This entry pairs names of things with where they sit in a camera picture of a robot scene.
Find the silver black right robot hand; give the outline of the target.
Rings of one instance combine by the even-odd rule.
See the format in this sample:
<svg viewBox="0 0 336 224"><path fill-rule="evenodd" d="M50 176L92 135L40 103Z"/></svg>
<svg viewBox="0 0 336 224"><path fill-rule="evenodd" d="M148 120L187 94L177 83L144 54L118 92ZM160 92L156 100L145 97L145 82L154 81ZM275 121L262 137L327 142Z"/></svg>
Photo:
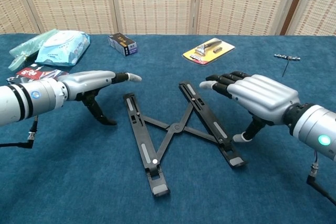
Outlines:
<svg viewBox="0 0 336 224"><path fill-rule="evenodd" d="M236 101L253 116L248 128L233 136L236 143L250 142L265 125L284 125L286 111L300 103L297 90L269 77L241 71L212 74L199 87Z"/></svg>

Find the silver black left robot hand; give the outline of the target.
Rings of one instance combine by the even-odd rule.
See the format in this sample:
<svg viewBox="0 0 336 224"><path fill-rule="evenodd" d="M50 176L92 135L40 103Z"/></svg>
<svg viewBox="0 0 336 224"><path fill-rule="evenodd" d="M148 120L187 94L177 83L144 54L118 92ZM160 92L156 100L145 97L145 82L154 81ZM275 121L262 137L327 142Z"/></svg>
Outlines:
<svg viewBox="0 0 336 224"><path fill-rule="evenodd" d="M58 78L67 88L68 101L81 101L88 108L94 118L103 125L116 125L115 120L107 118L95 97L99 91L111 84L124 81L140 82L142 78L129 72L115 73L108 70L82 71Z"/></svg>

